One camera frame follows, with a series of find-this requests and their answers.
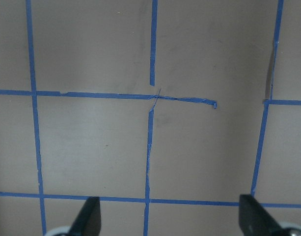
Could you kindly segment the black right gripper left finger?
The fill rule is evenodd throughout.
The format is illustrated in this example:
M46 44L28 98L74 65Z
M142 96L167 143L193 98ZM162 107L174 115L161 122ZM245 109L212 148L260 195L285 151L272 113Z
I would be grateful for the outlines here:
M89 197L69 229L68 236L98 236L101 231L100 198Z

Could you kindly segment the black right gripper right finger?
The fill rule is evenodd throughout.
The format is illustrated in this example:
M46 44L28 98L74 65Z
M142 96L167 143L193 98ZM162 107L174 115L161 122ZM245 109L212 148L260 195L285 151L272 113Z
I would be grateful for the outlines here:
M245 236L276 236L282 227L249 194L239 196L239 226Z

